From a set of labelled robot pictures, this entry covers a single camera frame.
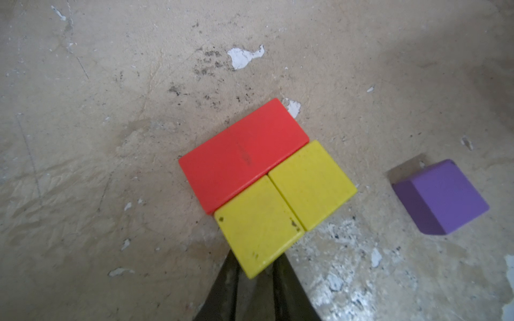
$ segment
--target side face of purple cube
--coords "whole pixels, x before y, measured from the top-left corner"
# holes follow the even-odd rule
[[[425,234],[449,234],[489,210],[482,196],[449,159],[393,185],[393,189]]]

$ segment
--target top face of purple cube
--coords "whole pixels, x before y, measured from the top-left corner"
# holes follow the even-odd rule
[[[409,180],[447,234],[489,209],[450,159],[429,166]]]

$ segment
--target yellow block corner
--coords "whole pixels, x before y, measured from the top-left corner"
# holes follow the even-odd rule
[[[214,218],[250,279],[305,233],[268,176],[220,207]]]
[[[318,141],[272,169],[268,176],[310,231],[357,193],[357,188]]]

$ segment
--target concrete floor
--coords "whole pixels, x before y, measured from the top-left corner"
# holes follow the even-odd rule
[[[177,159],[274,97],[302,104],[297,121],[359,184],[287,251],[324,320],[502,318],[512,0],[4,0],[0,14],[6,320],[191,320],[229,248]],[[261,44],[232,69],[229,49]],[[388,178],[416,157],[453,159],[490,211],[421,234]],[[270,280],[241,278],[239,319],[273,319]]]

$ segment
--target beige floor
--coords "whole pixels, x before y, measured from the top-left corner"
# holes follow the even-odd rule
[[[325,320],[501,319],[512,0],[3,0],[0,13],[2,319],[191,320],[228,246],[177,159],[274,97],[302,104],[298,122],[359,184],[287,251]],[[229,49],[261,44],[232,69]],[[453,159],[491,210],[421,234],[388,180],[417,156]],[[135,273],[107,275],[118,267]],[[239,319],[272,319],[270,276],[241,288]]]

